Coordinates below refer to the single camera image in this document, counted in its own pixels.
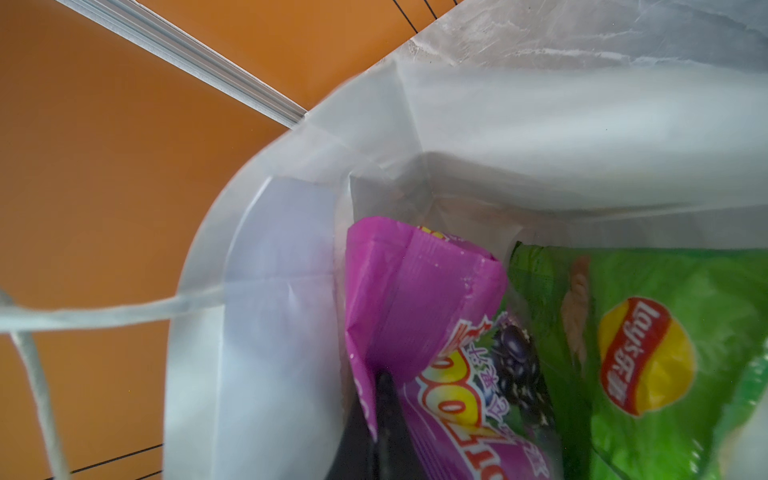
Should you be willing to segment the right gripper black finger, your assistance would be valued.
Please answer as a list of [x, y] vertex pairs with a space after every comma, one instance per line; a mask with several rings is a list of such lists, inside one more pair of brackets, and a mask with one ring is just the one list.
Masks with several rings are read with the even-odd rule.
[[377, 374], [375, 393], [378, 435], [370, 433], [356, 399], [326, 479], [425, 479], [389, 373]]

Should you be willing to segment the magenta grape candy bag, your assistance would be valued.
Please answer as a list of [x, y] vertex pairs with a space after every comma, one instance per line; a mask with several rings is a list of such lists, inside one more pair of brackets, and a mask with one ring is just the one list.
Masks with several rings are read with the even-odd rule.
[[426, 479], [559, 479], [554, 413], [532, 335], [506, 308], [502, 262], [386, 217], [347, 233], [345, 343], [370, 433], [391, 376]]

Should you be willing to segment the green Lays chips bag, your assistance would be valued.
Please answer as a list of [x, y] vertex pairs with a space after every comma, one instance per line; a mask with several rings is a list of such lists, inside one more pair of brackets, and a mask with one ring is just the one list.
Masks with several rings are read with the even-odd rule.
[[569, 479], [722, 479], [767, 389], [763, 250], [517, 244]]

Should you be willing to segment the floral white paper bag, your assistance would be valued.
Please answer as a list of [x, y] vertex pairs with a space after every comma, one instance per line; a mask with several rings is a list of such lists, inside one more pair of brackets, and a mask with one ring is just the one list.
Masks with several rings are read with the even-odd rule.
[[55, 479], [72, 473], [41, 331], [170, 323], [168, 479], [319, 479], [353, 385], [343, 239], [388, 215], [502, 253], [767, 244], [763, 1], [468, 1], [303, 116], [225, 186], [176, 295], [3, 305]]

